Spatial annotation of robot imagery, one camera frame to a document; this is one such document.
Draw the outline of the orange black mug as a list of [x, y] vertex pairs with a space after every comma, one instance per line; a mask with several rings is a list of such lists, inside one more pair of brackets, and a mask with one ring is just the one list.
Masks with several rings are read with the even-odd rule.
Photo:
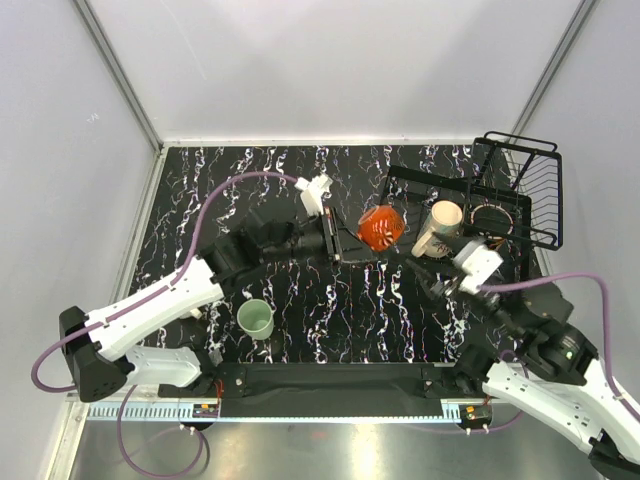
[[375, 252], [393, 246], [403, 235], [405, 221], [390, 205], [376, 205], [358, 221], [357, 237]]

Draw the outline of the beige printed mug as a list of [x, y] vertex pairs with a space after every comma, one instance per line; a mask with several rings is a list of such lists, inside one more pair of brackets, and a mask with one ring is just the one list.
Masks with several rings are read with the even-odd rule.
[[449, 249], [437, 234], [455, 236], [462, 221], [463, 211], [456, 203], [449, 200], [435, 202], [422, 225], [411, 254], [414, 257], [426, 256], [433, 259], [447, 256]]

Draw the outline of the black skull mug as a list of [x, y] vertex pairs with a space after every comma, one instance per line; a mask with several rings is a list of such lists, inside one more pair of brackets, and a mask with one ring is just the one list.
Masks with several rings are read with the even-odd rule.
[[466, 234], [485, 239], [493, 250], [509, 250], [508, 235], [515, 227], [515, 214], [506, 206], [497, 203], [479, 204], [471, 209]]

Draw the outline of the cream cup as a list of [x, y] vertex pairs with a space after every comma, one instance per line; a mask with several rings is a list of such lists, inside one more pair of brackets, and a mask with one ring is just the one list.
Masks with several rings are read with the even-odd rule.
[[198, 320], [198, 319], [200, 319], [201, 317], [202, 317], [202, 312], [201, 312], [201, 310], [200, 310], [199, 308], [194, 308], [194, 309], [191, 309], [191, 310], [189, 310], [188, 312], [184, 313], [184, 314], [181, 316], [181, 319], [182, 319], [182, 320], [184, 320], [184, 319], [193, 318], [193, 319]]

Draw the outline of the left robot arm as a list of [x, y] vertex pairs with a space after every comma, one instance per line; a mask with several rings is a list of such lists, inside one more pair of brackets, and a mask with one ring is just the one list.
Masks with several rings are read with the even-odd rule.
[[70, 340], [62, 353], [80, 400], [97, 402], [129, 385], [169, 385], [206, 396], [216, 373], [203, 348], [141, 347], [139, 341], [244, 288], [270, 263], [362, 263], [381, 248], [372, 235], [350, 231], [332, 208], [304, 220], [293, 211], [250, 210], [228, 234], [200, 249], [184, 271], [108, 307], [86, 313], [72, 306], [60, 314], [60, 336]]

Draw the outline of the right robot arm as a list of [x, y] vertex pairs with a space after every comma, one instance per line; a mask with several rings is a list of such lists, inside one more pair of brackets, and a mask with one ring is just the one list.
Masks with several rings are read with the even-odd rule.
[[636, 479], [639, 405], [614, 379], [609, 351], [570, 324], [561, 278], [484, 284], [468, 295], [515, 347], [497, 353], [468, 339], [453, 365], [428, 368], [425, 393], [501, 399], [570, 440], [604, 478]]

